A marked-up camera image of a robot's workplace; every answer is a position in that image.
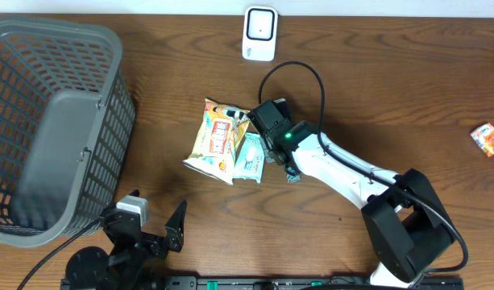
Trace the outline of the teal mouthwash bottle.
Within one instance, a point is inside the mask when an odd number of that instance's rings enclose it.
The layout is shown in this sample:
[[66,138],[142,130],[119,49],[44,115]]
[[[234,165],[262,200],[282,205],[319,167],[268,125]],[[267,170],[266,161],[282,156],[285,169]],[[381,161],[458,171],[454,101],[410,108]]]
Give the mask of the teal mouthwash bottle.
[[300,170],[294,163],[292,156],[283,147],[272,145],[268,139],[264,139],[262,145],[266,162],[282,166],[289,183],[296,183],[301,179]]

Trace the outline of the teal package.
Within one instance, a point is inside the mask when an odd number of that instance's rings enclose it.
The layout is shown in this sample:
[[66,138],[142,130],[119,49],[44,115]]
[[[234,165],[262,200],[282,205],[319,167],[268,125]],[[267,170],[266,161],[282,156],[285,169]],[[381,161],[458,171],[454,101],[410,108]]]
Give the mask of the teal package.
[[255,133],[246,133],[239,156],[235,162],[234,179],[262,181],[264,170],[264,149],[261,138]]

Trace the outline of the orange wiper sheet bag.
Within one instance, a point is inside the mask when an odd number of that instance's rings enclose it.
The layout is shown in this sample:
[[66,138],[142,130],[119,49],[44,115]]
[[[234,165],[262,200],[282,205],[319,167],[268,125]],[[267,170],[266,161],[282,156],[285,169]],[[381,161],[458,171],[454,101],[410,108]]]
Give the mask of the orange wiper sheet bag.
[[232,185],[236,151],[250,123],[248,113],[248,110],[206,98],[193,150],[182,161],[183,165]]

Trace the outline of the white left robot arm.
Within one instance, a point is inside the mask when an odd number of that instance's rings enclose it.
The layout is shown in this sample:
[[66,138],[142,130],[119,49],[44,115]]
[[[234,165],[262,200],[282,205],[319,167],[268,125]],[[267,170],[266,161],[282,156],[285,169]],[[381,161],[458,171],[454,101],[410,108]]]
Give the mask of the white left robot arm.
[[146,264],[181,251],[187,202],[182,201],[164,227],[165,236],[143,231],[148,202],[135,190],[101,212],[98,223],[113,244],[110,253],[97,246],[77,251],[68,261],[62,289],[164,289],[165,278]]

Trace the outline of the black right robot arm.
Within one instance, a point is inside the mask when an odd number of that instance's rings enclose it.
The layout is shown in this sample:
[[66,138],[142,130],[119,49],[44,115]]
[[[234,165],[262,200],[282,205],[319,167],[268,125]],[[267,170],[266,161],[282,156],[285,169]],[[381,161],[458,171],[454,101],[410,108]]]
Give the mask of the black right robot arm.
[[369,278],[371,285],[411,288],[434,271],[436,258],[462,242],[432,184],[418,170],[399,175],[378,168],[307,122],[294,125],[280,118],[255,128],[271,161],[289,175],[320,180],[361,211],[380,260]]

